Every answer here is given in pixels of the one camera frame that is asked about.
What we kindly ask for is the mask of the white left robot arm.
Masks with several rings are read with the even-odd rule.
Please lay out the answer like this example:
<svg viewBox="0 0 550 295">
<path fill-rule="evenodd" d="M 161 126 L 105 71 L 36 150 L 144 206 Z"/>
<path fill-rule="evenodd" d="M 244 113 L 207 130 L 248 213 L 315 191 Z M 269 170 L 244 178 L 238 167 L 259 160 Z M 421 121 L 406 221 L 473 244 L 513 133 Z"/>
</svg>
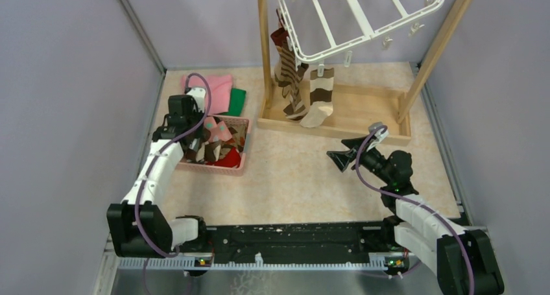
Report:
<svg viewBox="0 0 550 295">
<path fill-rule="evenodd" d="M 190 95 L 173 95 L 168 113 L 152 135 L 150 151 L 131 190 L 110 204 L 106 218 L 119 257 L 168 258 L 200 253 L 208 246 L 202 217 L 186 215 L 168 221 L 160 204 L 184 152 L 202 138 L 208 107 Z"/>
</svg>

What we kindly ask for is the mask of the brown beige striped sock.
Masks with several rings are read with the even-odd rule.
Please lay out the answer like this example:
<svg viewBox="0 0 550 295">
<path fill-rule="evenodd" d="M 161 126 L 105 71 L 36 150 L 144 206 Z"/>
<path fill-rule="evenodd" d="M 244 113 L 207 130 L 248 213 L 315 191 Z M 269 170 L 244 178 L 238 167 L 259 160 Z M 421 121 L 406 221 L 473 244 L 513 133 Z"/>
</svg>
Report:
<svg viewBox="0 0 550 295">
<path fill-rule="evenodd" d="M 281 95 L 286 98 L 298 85 L 298 72 L 294 52 L 290 50 L 286 40 L 277 47 L 279 61 L 275 69 L 274 78 L 278 87 L 281 88 Z"/>
</svg>

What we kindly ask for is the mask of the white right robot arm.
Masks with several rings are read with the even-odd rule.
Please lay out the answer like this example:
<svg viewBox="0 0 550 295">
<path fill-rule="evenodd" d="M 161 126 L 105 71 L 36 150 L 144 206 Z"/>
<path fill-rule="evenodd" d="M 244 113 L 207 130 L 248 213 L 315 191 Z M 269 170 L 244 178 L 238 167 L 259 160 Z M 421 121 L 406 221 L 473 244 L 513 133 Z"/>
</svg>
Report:
<svg viewBox="0 0 550 295">
<path fill-rule="evenodd" d="M 376 139 L 343 139 L 346 150 L 326 154 L 341 172 L 363 167 L 385 183 L 378 191 L 393 214 L 384 220 L 382 246 L 412 252 L 434 273 L 443 294 L 503 294 L 505 284 L 489 236 L 431 208 L 411 182 L 411 154 L 395 150 L 384 157 L 374 147 Z"/>
</svg>

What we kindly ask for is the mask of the cream brown block sock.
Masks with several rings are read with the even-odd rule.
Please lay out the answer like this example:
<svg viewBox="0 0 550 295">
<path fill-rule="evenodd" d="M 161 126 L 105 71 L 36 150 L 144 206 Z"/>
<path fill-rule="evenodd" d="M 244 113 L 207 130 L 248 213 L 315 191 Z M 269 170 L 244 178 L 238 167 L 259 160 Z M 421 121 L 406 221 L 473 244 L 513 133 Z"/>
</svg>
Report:
<svg viewBox="0 0 550 295">
<path fill-rule="evenodd" d="M 304 128 L 320 126 L 333 113 L 334 68 L 323 68 L 320 75 L 318 69 L 310 73 L 310 106 L 305 117 L 300 121 Z"/>
</svg>

